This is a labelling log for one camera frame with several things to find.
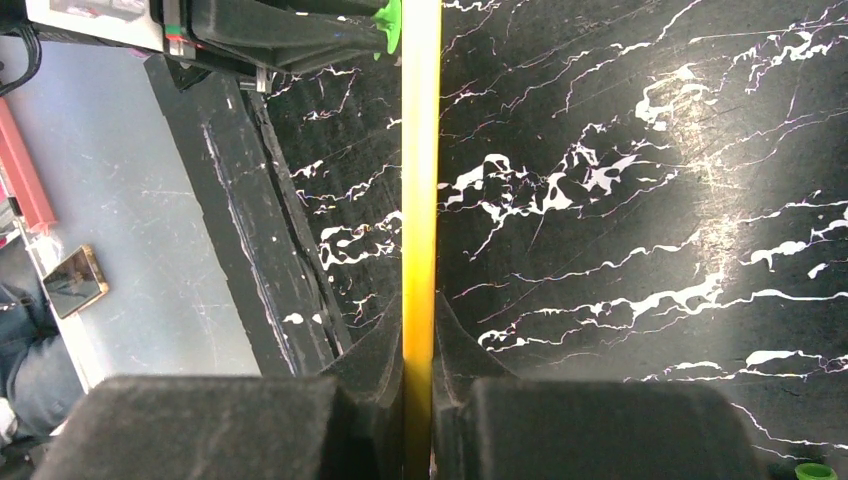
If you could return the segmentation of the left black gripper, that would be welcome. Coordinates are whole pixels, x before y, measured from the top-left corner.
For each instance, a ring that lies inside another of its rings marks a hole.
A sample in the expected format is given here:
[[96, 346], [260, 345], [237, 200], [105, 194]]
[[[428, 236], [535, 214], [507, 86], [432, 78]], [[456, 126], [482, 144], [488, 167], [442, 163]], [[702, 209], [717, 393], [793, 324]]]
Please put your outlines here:
[[388, 1], [149, 1], [168, 72], [180, 91], [211, 73], [268, 93], [269, 70], [306, 73], [385, 52], [371, 17]]

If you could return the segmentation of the yellow-framed whiteboard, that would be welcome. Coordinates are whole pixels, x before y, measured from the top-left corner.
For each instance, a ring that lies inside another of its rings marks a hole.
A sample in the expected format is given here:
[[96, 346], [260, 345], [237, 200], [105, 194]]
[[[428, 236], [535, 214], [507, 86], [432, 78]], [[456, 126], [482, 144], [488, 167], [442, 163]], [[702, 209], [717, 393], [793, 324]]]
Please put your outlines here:
[[402, 4], [402, 355], [407, 479], [430, 476], [442, 4]]

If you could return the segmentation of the green bone-shaped eraser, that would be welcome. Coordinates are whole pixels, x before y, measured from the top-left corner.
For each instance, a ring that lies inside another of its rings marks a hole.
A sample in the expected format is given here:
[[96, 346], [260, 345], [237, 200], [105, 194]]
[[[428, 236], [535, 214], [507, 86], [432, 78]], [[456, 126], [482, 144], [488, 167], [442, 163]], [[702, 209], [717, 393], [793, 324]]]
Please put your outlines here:
[[402, 32], [402, 1], [389, 0], [371, 19], [376, 28], [386, 35], [386, 54], [395, 54], [400, 45]]

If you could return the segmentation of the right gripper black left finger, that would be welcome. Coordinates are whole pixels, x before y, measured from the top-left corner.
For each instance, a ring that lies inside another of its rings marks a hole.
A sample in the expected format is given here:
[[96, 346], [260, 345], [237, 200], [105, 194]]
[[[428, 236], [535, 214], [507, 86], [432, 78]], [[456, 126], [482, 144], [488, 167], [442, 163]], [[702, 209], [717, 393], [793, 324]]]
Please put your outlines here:
[[401, 309], [314, 376], [115, 377], [76, 407], [37, 479], [398, 479]]

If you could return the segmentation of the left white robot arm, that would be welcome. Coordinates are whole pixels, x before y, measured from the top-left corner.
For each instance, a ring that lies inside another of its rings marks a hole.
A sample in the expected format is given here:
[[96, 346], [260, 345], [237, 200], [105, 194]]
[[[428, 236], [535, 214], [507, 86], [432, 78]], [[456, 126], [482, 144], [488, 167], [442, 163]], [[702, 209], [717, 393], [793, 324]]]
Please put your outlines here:
[[302, 74], [371, 54], [395, 54], [399, 1], [4, 1], [1, 33], [23, 40], [26, 72], [45, 41], [130, 48], [166, 57], [178, 89], [211, 72], [267, 93], [275, 73]]

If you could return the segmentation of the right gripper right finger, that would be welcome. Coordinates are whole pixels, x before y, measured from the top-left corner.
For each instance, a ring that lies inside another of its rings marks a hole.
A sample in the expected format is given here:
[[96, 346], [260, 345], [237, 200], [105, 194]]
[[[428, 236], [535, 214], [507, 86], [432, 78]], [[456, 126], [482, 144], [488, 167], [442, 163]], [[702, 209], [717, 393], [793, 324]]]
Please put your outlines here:
[[514, 375], [435, 301], [437, 479], [762, 479], [741, 421], [695, 385]]

